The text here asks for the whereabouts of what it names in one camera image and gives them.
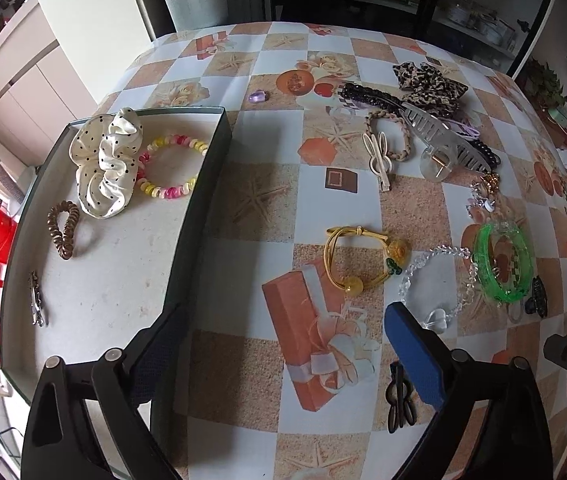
charm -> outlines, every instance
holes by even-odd
[[[469,217],[472,218],[473,207],[483,207],[489,213],[494,213],[496,202],[493,197],[499,192],[499,182],[499,174],[491,171],[483,174],[481,181],[470,184],[473,202],[466,206]]]
[[[257,90],[248,96],[248,101],[251,103],[263,103],[268,101],[268,92],[265,90]]]
[[[499,192],[499,182],[501,178],[498,173],[491,171],[481,177],[481,182],[486,187],[489,196],[496,195]]]
[[[370,155],[370,171],[379,179],[381,191],[390,191],[390,178],[388,173],[392,172],[392,161],[388,156],[388,140],[384,132],[378,136],[374,134],[362,134],[363,145]]]
[[[399,275],[410,258],[410,248],[404,240],[393,240],[386,245],[386,267],[388,273]]]

small crystal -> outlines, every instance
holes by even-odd
[[[248,101],[251,103],[263,103],[268,101],[268,94],[264,90],[257,90],[248,96]]]

green bracelet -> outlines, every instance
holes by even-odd
[[[490,238],[508,238],[513,245],[514,254],[510,260],[510,272],[506,282],[497,281]],[[477,276],[484,293],[496,300],[512,303],[521,300],[530,290],[532,282],[532,259],[528,252],[522,232],[516,224],[509,221],[488,222],[481,226],[475,240],[473,253],[478,270]]]

gift box print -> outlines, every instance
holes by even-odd
[[[374,376],[367,313],[345,301],[322,258],[262,285],[288,373],[304,410]]]

potted plant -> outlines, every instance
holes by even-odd
[[[563,95],[563,86],[548,63],[543,66],[536,59],[530,58],[525,65],[525,73],[523,91],[542,109],[556,108],[566,103],[567,97]]]

